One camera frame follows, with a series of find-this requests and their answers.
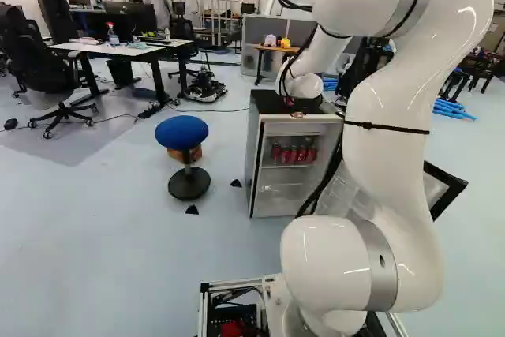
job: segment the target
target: red part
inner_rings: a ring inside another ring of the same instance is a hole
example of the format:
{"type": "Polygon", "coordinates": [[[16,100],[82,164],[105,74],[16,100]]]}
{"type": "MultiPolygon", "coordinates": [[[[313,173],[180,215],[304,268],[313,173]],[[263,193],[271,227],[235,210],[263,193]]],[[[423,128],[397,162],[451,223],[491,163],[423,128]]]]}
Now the red part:
{"type": "Polygon", "coordinates": [[[221,337],[241,337],[244,334],[237,321],[221,325],[221,337]]]}

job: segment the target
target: black chair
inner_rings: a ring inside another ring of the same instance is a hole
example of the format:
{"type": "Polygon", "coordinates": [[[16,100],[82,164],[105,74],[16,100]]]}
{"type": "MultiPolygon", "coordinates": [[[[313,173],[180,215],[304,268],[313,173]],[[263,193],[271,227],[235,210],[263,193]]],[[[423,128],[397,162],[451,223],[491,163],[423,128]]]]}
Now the black chair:
{"type": "Polygon", "coordinates": [[[0,35],[2,36],[2,46],[9,53],[13,66],[22,73],[24,85],[34,92],[41,92],[47,98],[58,98],[58,109],[40,116],[30,118],[28,126],[36,127],[36,122],[54,118],[53,122],[44,131],[43,137],[52,137],[51,130],[59,124],[62,119],[69,119],[70,116],[84,120],[86,125],[91,126],[92,117],[78,114],[78,110],[98,111],[96,104],[86,106],[67,107],[63,100],[68,99],[73,91],[80,87],[77,78],[77,59],[79,51],[73,51],[65,57],[70,62],[67,65],[63,58],[52,54],[42,42],[30,32],[32,29],[26,23],[23,13],[16,7],[10,7],[5,12],[0,9],[0,35]]]}
{"type": "MultiPolygon", "coordinates": [[[[199,53],[198,42],[196,40],[195,32],[193,31],[193,24],[191,20],[187,20],[183,17],[177,17],[170,21],[170,36],[175,39],[188,39],[194,41],[195,43],[191,43],[188,45],[184,45],[181,47],[179,51],[179,57],[188,61],[189,59],[196,57],[199,53]]],[[[202,51],[205,53],[205,58],[207,61],[208,70],[211,71],[211,66],[208,61],[207,51],[202,51]]],[[[199,70],[186,70],[187,74],[191,77],[197,77],[199,70]]],[[[173,75],[180,74],[179,71],[174,71],[172,73],[168,73],[168,77],[171,79],[173,75]]]]}

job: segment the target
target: desk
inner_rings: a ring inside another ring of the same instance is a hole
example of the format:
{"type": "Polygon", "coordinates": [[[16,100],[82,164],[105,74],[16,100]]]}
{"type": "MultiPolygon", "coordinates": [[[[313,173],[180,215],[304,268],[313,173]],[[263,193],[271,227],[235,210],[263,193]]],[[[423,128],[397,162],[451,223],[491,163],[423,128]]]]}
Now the desk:
{"type": "Polygon", "coordinates": [[[84,52],[80,57],[86,81],[88,82],[90,94],[82,99],[72,103],[72,105],[87,102],[103,94],[109,92],[108,89],[100,90],[96,84],[95,74],[91,64],[89,63],[88,53],[92,53],[96,57],[101,58],[120,58],[128,61],[147,62],[151,64],[152,77],[155,82],[156,100],[158,100],[162,107],[168,100],[163,87],[163,80],[159,71],[158,54],[164,51],[163,47],[149,47],[148,49],[134,49],[132,47],[110,47],[109,45],[86,45],[83,43],[60,43],[59,45],[51,45],[49,49],[55,51],[82,51],[84,52]]]}
{"type": "Polygon", "coordinates": [[[174,50],[175,55],[177,56],[178,64],[179,64],[179,78],[181,83],[181,94],[185,94],[188,89],[188,81],[187,81],[187,69],[186,69],[186,59],[181,51],[178,49],[179,47],[183,47],[185,45],[189,45],[191,43],[195,43],[190,39],[171,39],[170,41],[164,41],[162,39],[154,41],[150,38],[145,38],[143,36],[139,36],[140,41],[144,41],[150,47],[162,47],[168,50],[174,50]]]}
{"type": "Polygon", "coordinates": [[[261,80],[263,77],[261,76],[261,61],[263,60],[263,53],[265,51],[281,51],[283,53],[292,55],[296,54],[300,48],[299,47],[264,47],[263,45],[256,45],[254,47],[256,50],[259,51],[258,55],[258,69],[256,71],[256,81],[254,82],[254,85],[260,84],[261,80]]]}
{"type": "Polygon", "coordinates": [[[55,51],[83,51],[85,54],[82,54],[80,63],[82,65],[84,75],[86,76],[86,81],[88,82],[90,95],[84,97],[83,99],[77,100],[75,104],[83,103],[89,101],[90,99],[94,99],[102,94],[106,94],[109,90],[104,89],[100,90],[96,84],[95,74],[93,73],[92,66],[89,63],[88,53],[93,54],[96,57],[100,58],[117,58],[126,61],[134,61],[134,62],[146,62],[151,65],[152,69],[152,78],[155,82],[155,90],[156,90],[156,100],[159,103],[159,107],[153,107],[152,112],[142,112],[139,117],[148,118],[152,116],[156,111],[161,110],[163,106],[170,101],[170,97],[165,93],[165,88],[163,87],[163,79],[161,78],[161,72],[159,70],[158,58],[160,55],[165,54],[167,51],[172,49],[175,50],[175,54],[178,56],[179,61],[179,69],[181,70],[181,87],[185,87],[186,78],[186,66],[184,59],[181,59],[181,55],[178,53],[177,48],[182,47],[188,43],[192,43],[193,41],[188,40],[172,40],[170,43],[166,43],[163,46],[149,46],[148,49],[135,49],[132,47],[111,47],[107,44],[101,45],[86,45],[83,43],[61,43],[59,45],[49,46],[49,49],[53,49],[55,51]]]}

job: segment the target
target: red can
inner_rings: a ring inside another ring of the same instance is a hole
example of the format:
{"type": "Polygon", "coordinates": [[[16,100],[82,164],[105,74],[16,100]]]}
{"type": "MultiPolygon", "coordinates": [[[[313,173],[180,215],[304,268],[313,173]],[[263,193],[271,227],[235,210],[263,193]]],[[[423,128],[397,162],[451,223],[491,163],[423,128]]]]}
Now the red can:
{"type": "Polygon", "coordinates": [[[302,145],[298,149],[297,162],[304,162],[306,159],[307,159],[307,148],[302,145]]]}
{"type": "Polygon", "coordinates": [[[316,148],[310,148],[309,151],[307,152],[306,162],[312,163],[316,159],[317,159],[317,149],[316,148]]]}
{"type": "Polygon", "coordinates": [[[281,154],[282,154],[282,147],[281,147],[281,144],[279,143],[274,143],[272,146],[271,146],[271,154],[270,154],[270,157],[274,160],[274,161],[277,161],[277,159],[281,158],[281,154]]]}
{"type": "Polygon", "coordinates": [[[296,163],[298,159],[298,147],[293,145],[291,146],[291,157],[290,157],[290,163],[296,163]]]}
{"type": "Polygon", "coordinates": [[[287,165],[290,163],[291,160],[291,149],[289,148],[284,148],[282,150],[282,163],[287,165]]]}

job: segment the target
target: small table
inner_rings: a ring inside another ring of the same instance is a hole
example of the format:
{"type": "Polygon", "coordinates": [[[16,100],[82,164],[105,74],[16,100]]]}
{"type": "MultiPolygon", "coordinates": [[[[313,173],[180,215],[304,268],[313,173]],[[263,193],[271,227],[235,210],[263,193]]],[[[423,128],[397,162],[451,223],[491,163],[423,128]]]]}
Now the small table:
{"type": "Polygon", "coordinates": [[[263,60],[263,53],[265,51],[281,51],[283,53],[292,55],[292,54],[296,54],[300,50],[299,47],[265,47],[265,46],[259,45],[259,44],[256,45],[254,48],[259,51],[258,69],[256,71],[256,81],[254,82],[254,84],[256,86],[258,84],[260,84],[261,80],[263,79],[263,77],[261,76],[261,61],[263,60]]]}

